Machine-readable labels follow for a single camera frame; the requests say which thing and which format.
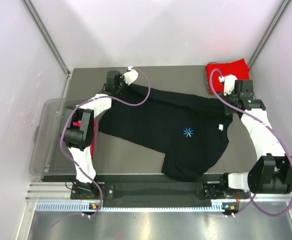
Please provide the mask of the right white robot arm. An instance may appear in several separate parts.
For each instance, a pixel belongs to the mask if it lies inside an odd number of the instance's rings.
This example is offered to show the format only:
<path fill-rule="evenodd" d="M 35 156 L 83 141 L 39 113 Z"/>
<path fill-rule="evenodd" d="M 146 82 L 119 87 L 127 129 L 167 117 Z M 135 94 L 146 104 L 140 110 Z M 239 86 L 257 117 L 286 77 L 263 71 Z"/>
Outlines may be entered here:
<path fill-rule="evenodd" d="M 270 131 L 266 107 L 255 99 L 253 82 L 238 80 L 234 75 L 219 78 L 223 85 L 225 113 L 238 114 L 253 143 L 257 162 L 249 172 L 226 173 L 219 192 L 230 198 L 237 190 L 253 194 L 289 194 L 292 191 L 292 171 L 283 147 Z"/>

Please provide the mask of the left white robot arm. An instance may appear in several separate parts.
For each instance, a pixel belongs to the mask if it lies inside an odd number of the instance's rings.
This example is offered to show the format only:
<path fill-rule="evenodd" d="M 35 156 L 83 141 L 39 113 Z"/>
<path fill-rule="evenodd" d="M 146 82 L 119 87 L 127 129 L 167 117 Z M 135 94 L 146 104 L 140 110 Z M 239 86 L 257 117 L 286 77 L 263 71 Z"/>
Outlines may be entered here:
<path fill-rule="evenodd" d="M 96 118 L 111 107 L 111 97 L 116 97 L 126 85 L 124 74 L 111 70 L 99 93 L 79 106 L 68 106 L 64 110 L 66 122 L 60 146 L 67 147 L 76 169 L 72 199 L 94 199 L 100 195 L 99 186 L 93 183 L 96 171 L 91 153 L 95 145 Z"/>

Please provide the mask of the black t shirt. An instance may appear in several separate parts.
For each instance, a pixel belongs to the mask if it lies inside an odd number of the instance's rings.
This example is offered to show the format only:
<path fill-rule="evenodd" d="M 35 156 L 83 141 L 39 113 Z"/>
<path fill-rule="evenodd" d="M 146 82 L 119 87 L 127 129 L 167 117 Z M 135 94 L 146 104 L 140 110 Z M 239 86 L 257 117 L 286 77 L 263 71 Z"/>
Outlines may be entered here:
<path fill-rule="evenodd" d="M 223 155 L 231 123 L 215 98 L 132 84 L 104 113 L 99 131 L 164 153 L 162 173 L 192 182 Z"/>

